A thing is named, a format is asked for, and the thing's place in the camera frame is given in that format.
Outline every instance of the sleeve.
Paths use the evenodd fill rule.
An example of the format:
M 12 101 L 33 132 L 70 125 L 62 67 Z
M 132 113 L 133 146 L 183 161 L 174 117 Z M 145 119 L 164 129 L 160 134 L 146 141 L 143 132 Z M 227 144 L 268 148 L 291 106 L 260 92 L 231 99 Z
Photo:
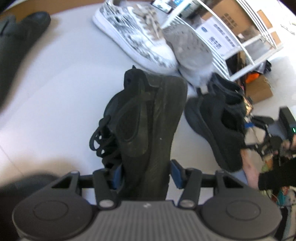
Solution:
M 259 190 L 274 190 L 283 186 L 296 186 L 296 159 L 286 162 L 276 170 L 259 175 Z

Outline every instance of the orange object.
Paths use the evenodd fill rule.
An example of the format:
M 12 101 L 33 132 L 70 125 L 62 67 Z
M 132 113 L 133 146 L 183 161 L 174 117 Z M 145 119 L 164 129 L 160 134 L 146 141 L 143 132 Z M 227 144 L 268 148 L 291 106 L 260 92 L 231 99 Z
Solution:
M 251 83 L 252 81 L 256 80 L 260 76 L 259 73 L 248 74 L 246 79 L 246 84 Z

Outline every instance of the black boot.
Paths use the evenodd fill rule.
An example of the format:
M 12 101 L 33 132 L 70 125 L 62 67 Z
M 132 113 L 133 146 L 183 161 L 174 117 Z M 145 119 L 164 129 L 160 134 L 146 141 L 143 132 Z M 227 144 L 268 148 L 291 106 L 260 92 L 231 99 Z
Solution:
M 124 90 L 110 100 L 90 140 L 106 168 L 122 164 L 122 199 L 165 200 L 171 144 L 186 97 L 182 78 L 136 68 L 125 73 Z
M 225 103 L 223 95 L 199 95 L 188 100 L 185 118 L 210 144 L 218 165 L 229 172 L 242 168 L 244 119 Z

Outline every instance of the shoe sole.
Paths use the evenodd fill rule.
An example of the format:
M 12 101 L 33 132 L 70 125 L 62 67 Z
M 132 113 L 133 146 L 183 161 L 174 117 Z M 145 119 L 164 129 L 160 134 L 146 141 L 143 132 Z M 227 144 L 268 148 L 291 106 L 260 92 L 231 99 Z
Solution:
M 168 80 L 165 76 L 153 76 L 153 86 L 155 82 L 159 83 L 159 89 L 154 102 L 151 155 L 139 185 L 139 198 L 145 200 L 166 198 L 171 146 L 187 98 L 187 83 L 184 79 L 172 76 Z
M 176 68 L 168 69 L 161 67 L 153 62 L 147 61 L 145 57 L 135 51 L 129 43 L 118 33 L 114 26 L 104 18 L 101 12 L 98 10 L 93 16 L 94 24 L 102 30 L 107 36 L 109 36 L 128 56 L 130 56 L 135 62 L 140 64 L 145 69 L 158 74 L 170 74 L 176 71 Z
M 199 66 L 190 66 L 188 67 L 188 63 L 184 62 L 184 60 L 187 59 L 186 55 L 180 53 L 176 53 L 176 59 L 179 61 L 179 72 L 183 78 L 185 78 L 194 88 L 206 85 L 209 80 L 211 79 L 212 73 L 214 72 L 215 68 L 213 65 L 213 54 L 209 47 L 206 46 L 206 44 L 200 39 L 199 41 L 196 41 L 195 38 L 199 38 L 196 35 L 195 30 L 192 27 L 189 27 L 184 24 L 178 24 L 178 25 L 172 25 L 171 27 L 168 27 L 168 30 L 170 31 L 167 35 L 164 31 L 164 35 L 167 36 L 166 40 L 168 42 L 172 41 L 174 44 L 170 43 L 171 48 L 174 50 L 174 47 L 180 47 L 184 50 L 184 52 L 187 51 L 191 53 L 195 53 L 195 56 L 199 58 L 205 57 L 206 54 L 204 50 L 209 51 L 209 54 L 206 54 L 206 60 L 203 59 L 203 62 L 199 64 Z M 172 36 L 174 35 L 193 35 L 195 41 L 192 39 L 189 40 L 189 43 L 184 42 L 185 44 L 180 46 L 180 43 L 175 40 L 172 40 Z
M 190 98 L 185 105 L 185 118 L 190 125 L 190 127 L 200 136 L 206 139 L 210 144 L 214 157 L 217 164 L 224 170 L 233 172 L 234 170 L 231 166 L 224 160 L 222 154 L 220 153 L 219 147 L 215 141 L 215 138 L 205 123 L 199 109 L 202 104 L 202 97 L 198 97 L 198 102 L 196 104 L 195 98 Z

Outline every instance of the black device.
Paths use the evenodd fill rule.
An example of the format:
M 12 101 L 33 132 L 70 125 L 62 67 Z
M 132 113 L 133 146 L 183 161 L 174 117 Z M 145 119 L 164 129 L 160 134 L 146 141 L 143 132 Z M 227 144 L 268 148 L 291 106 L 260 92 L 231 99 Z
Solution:
M 13 223 L 21 241 L 97 240 L 274 240 L 281 220 L 275 203 L 227 172 L 203 174 L 170 162 L 171 176 L 184 189 L 173 201 L 125 201 L 121 166 L 81 176 L 73 171 L 20 202 Z M 214 196 L 198 205 L 200 189 Z M 94 188 L 97 205 L 82 196 Z
M 283 140 L 288 139 L 292 142 L 296 134 L 296 120 L 288 107 L 279 109 L 277 120 L 267 116 L 253 116 L 251 122 L 254 126 L 265 131 L 262 143 L 247 145 L 247 148 L 255 150 L 261 157 L 281 150 Z M 288 150 L 289 154 L 296 154 L 293 150 Z

